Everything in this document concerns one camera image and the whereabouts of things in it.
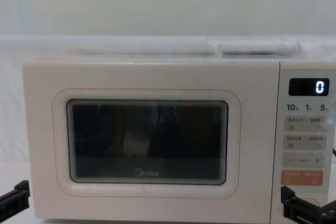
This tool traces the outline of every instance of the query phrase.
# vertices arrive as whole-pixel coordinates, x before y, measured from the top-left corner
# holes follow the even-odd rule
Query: white wall
[[[336,33],[335,0],[0,0],[0,8],[0,34]]]

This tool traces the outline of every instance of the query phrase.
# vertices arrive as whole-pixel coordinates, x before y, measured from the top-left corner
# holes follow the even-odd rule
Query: button
[[[285,168],[323,168],[323,153],[283,153],[282,166]]]
[[[323,183],[321,170],[283,170],[281,184],[291,186],[320,186]]]
[[[290,134],[285,135],[285,150],[324,150],[327,136],[326,135],[302,135]]]
[[[287,116],[286,132],[326,132],[328,125],[325,116]]]

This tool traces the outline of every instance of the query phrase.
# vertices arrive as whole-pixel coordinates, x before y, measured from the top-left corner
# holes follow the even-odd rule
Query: microwave
[[[335,62],[44,59],[23,77],[38,218],[290,224],[292,199],[327,203]]]

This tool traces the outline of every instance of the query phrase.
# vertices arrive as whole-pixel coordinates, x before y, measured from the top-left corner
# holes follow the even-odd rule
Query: midea logo
[[[158,177],[159,172],[137,168],[134,171],[136,177]]]

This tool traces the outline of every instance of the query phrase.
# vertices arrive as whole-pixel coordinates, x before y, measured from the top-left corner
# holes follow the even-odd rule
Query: glass window
[[[224,101],[72,99],[67,114],[77,183],[225,181]]]

